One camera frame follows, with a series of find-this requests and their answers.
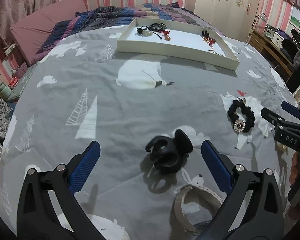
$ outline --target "striped blanket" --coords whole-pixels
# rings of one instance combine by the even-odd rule
[[[193,12],[180,8],[178,3],[170,5],[145,3],[137,7],[102,6],[94,10],[76,13],[72,20],[58,22],[47,40],[37,51],[32,64],[43,59],[63,38],[82,31],[117,25],[129,25],[136,17],[157,18],[199,25],[223,33],[200,19]]]

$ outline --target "blue gripper pad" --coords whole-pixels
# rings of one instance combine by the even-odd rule
[[[281,103],[281,108],[296,118],[300,117],[300,110],[286,101]]]
[[[100,157],[100,152],[100,144],[98,142],[94,142],[85,156],[76,166],[74,171],[71,173],[68,188],[72,195],[82,190],[83,185],[85,184],[94,165],[96,165]]]
[[[220,153],[210,146],[208,141],[204,141],[201,145],[201,155],[207,164],[214,180],[222,192],[229,193],[232,191],[231,174],[224,166],[218,155]]]

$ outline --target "white strap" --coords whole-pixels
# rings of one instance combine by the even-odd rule
[[[212,216],[215,216],[221,207],[222,199],[218,196],[218,194],[207,187],[197,188],[192,185],[186,185],[181,188],[174,201],[174,213],[186,231],[197,233],[197,229],[190,223],[186,214],[182,210],[182,204],[184,203],[186,196],[190,191],[193,190],[210,204],[211,209],[209,211],[211,212]]]

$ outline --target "pink headboard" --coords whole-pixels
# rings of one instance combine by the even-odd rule
[[[71,20],[76,12],[86,10],[83,0],[63,0],[44,7],[14,24],[10,30],[28,65],[57,22]]]

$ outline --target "white tray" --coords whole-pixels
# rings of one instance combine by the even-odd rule
[[[149,26],[156,22],[167,26],[170,41],[166,41],[163,36],[160,40],[155,34],[148,37],[137,34],[137,27]],[[207,30],[210,37],[216,40],[213,44],[214,51],[222,56],[208,51],[211,48],[201,37],[203,30]],[[118,38],[117,50],[186,58],[231,70],[236,70],[240,63],[215,31],[188,23],[151,18],[135,18]]]

